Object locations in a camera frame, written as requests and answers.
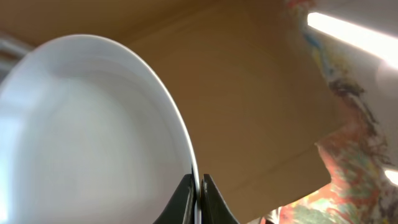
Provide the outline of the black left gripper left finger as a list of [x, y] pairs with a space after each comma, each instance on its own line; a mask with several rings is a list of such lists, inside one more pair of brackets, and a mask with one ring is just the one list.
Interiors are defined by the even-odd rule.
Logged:
[[196, 190], [193, 177], [186, 174], [154, 224], [194, 224]]

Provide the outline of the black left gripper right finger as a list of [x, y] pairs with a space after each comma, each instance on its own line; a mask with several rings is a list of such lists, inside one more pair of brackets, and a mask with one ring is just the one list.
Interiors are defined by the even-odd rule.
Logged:
[[200, 200], [202, 224], [239, 224], [209, 174], [203, 176]]

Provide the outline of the light blue plate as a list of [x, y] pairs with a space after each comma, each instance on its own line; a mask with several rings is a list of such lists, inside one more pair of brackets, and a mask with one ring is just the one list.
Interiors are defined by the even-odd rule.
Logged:
[[2, 223], [154, 223], [184, 177], [199, 193], [182, 116], [124, 45], [53, 39], [1, 82]]

